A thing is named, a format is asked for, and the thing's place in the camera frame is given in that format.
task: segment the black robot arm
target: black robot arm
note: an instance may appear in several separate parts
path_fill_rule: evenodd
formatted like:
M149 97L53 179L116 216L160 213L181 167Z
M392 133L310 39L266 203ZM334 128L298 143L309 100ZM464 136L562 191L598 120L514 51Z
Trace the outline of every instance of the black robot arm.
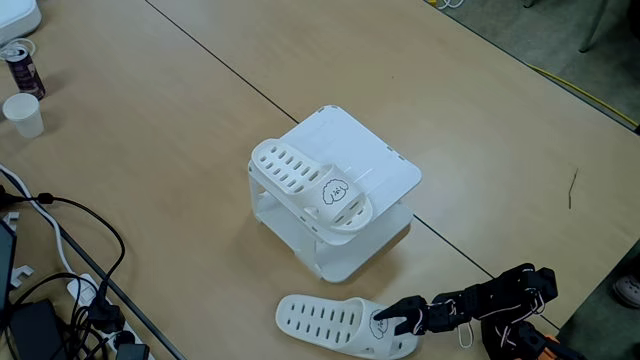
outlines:
M374 319L405 317L407 320L396 327L396 335L407 332L424 335L427 331L451 331L472 318L482 320L498 314L503 321L516 323L557 296L552 270L536 271L533 265L523 264L485 283L439 294L431 304L421 296L404 298Z

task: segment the table surface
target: table surface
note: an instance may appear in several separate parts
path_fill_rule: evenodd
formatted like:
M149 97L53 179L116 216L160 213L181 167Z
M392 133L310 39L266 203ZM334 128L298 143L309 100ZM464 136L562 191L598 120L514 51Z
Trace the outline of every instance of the table surface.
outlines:
M295 120L336 103L420 166L407 202L491 274L554 268L561 297L547 311L558 325L637 237L637 139L419 2L155 1ZM124 234L115 281L187 357L336 358L277 329L280 298L392 303L489 279L414 222L350 281L317 280L250 210L249 154L295 126L289 115L142 1L41 10L31 38L46 131L26 140L0 122L0 160L33 192L82 202ZM15 92L6 68L0 84L0 98ZM53 232L24 212L17 261L33 262L35 281L62 269ZM92 219L51 212L104 268L116 258ZM422 351L486 357L479 341L458 349L455 333L424 337Z
M403 153L492 275L553 268L557 326L640 237L637 136L423 1L147 1L296 121L336 104Z

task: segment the black cable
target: black cable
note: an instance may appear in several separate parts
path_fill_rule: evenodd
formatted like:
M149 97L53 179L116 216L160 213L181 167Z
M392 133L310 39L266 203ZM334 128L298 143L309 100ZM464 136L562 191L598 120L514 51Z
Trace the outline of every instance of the black cable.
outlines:
M11 345L11 339L9 338L9 329L4 330L4 337L7 340L7 347L9 348L9 352L11 353L11 358L13 360L18 360L18 355L16 355L16 351L13 349L13 345Z
M22 190L20 182L18 182L13 176L2 171L1 169L0 173L2 173L2 175L4 175L7 180L9 180L9 182L18 190L18 192L20 192L23 197L26 196L26 193ZM46 217L44 217L44 219L51 226L54 225ZM107 286L109 286L111 290L113 290L118 298L122 300L122 302L129 308L129 310L131 310L131 312L133 312L133 314L140 320L140 322L142 322L147 327L147 329L149 329L149 331L156 337L156 339L160 341L160 343L165 347L165 349L167 349L169 353L171 353L171 355L173 355L175 359L186 359L186 357L180 352L180 350L178 350L178 348L171 342L171 340L167 338L167 336L151 321L151 319L147 317L147 315L145 315L145 313L138 307L138 305L136 305L136 303L133 302L131 298L124 291L122 291L122 289L115 282L113 282L113 280L105 280L106 274L104 270L91 258L89 254L87 254L82 246L80 246L80 244L78 244L78 242L75 241L75 239L73 239L73 237L71 237L71 235L69 235L69 233L62 226L60 226L60 234L62 235L62 238L67 242L67 244L69 244L69 246L71 246L71 248L82 258L82 260L84 260L89 265L89 267L91 267L91 269L96 272L98 277L100 277L104 282L107 283Z
M50 196L49 194L40 194L40 195L38 195L38 202L43 203L41 201L43 198L46 199L47 202L48 202L48 200L49 200L48 197L49 196ZM107 222L100 215L96 214L93 210L91 210L88 207L80 204L79 202L73 201L73 200L70 200L70 199L61 198L61 197L51 197L51 199L53 201L59 201L59 202L67 203L67 204L73 205L73 206L75 206L75 207L77 207L77 208L79 208L81 210L84 210L86 213L88 213L89 215L93 216L96 220L98 220L100 223L102 223L102 225L104 225L107 229L109 229L109 231L111 231L113 236L115 236L116 239L118 240L118 244L120 244L120 256L118 257L116 262L111 266L109 271L107 271L107 275L105 276L105 279L100 284L100 288L102 289L104 287L105 290L106 290L106 285L107 284L106 284L105 281L111 278L111 275L113 274L113 272L120 265L120 263L122 262L122 259L124 259L125 247L124 247L124 241L122 240L122 237L120 236L118 231L113 226L111 226L111 224L109 224L109 222Z
M89 285L91 285L91 287L97 292L98 289L96 289L96 286L93 285L93 283L85 278L82 278L76 274L72 274L72 273L57 273L57 274L53 274L49 277L47 277L46 279L40 281L39 283L35 284L34 286L32 286L29 290L25 291L24 294L22 294L22 296L20 296L18 298L18 300L16 300L16 302L13 304L13 306L19 306L20 304L22 304L27 297L29 297L29 295L31 295L37 288L39 288L40 286L53 281L53 280L57 280L57 279L76 279L76 280L81 280L84 281L86 283L88 283Z
M98 351L100 351L100 349L102 349L103 354L104 354L104 346L107 344L107 342L109 342L109 338L104 338L102 339L102 341L100 341L98 343L98 345L96 345L96 347L94 347L92 350L90 350L86 355L85 355L85 360L93 357L93 355L95 355Z
M4 188L0 189L0 192L2 192L3 196L7 198L7 200L6 200L7 202L13 201L14 203L17 203L17 202L26 202L26 201L35 200L39 204L44 205L44 204L52 204L52 203L54 203L56 201L59 201L59 202L62 202L62 203L73 205L73 206L85 211L89 215L93 216L102 225L104 225L107 229L109 229L109 231L111 231L111 233L116 237L116 240L118 240L118 244L120 245L120 256L118 257L116 262L111 266L109 271L107 271L107 275L105 276L104 280L108 280L108 279L111 278L111 275L113 274L113 272L116 270L116 268L120 265L120 263L124 259L125 246L124 246L124 241L122 240L122 236L120 236L120 233L118 233L118 231L108 221L106 221L104 218L102 218L102 216L98 215L95 211L89 209L88 207L82 205L81 203L79 203L77 201L74 201L74 200L71 200L71 199L53 196L53 195L51 195L49 193L40 193L36 197L24 197L24 196L20 197L20 196L6 194L6 192L4 192ZM101 290L100 293L103 296L105 295L104 292L106 291L106 286L107 286L107 284L104 284L104 285L103 285L103 283L100 284L100 290Z

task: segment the white device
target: white device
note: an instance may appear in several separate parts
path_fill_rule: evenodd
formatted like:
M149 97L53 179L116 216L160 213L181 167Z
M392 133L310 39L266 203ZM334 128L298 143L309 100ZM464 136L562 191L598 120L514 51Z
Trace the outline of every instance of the white device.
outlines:
M36 0L0 0L0 46L34 31L41 20Z
M404 229L420 169L335 105L249 161L253 212L318 277L346 280Z

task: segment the paper cup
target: paper cup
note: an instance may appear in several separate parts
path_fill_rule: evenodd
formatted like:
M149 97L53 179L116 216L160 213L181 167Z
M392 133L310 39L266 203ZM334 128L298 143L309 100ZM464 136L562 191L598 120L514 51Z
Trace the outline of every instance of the paper cup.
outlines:
M31 139L44 131L40 102L27 93L13 95L2 105L4 116L16 125L20 135Z

